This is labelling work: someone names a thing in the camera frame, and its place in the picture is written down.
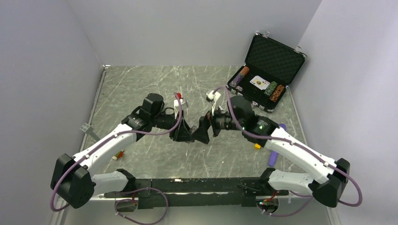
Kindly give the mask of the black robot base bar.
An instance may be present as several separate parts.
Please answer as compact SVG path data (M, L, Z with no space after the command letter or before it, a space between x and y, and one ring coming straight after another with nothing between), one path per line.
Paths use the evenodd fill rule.
M240 205L255 207L258 201L286 196L288 191L276 191L259 177L137 179L135 188L122 192L107 192L107 199L135 197L139 209L155 207L188 207Z

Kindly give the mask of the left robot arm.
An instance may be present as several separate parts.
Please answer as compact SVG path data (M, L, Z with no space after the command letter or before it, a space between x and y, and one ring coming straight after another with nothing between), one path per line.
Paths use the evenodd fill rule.
M73 156L61 155L55 163L50 183L50 208L54 212L85 205L93 196L118 192L128 197L137 189L136 178L124 169L100 174L100 168L114 155L137 143L145 135L156 136L152 128L162 129L175 142L190 142L190 128L184 124L188 103L175 93L173 113L167 114L163 96L148 94L141 106L127 115L116 128L91 147Z

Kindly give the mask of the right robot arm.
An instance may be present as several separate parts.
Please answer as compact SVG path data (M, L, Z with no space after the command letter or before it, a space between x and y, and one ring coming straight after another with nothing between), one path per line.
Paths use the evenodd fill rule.
M199 126L192 129L192 137L196 141L209 143L209 128L212 128L214 136L218 136L221 130L238 130L240 125L245 139L283 155L305 171L283 172L267 168L259 179L259 189L263 194L289 190L311 195L319 203L331 208L340 203L351 167L347 160L334 160L304 145L271 119L256 115L244 97L234 96L230 101L239 124L234 122L228 111L212 107L200 117Z

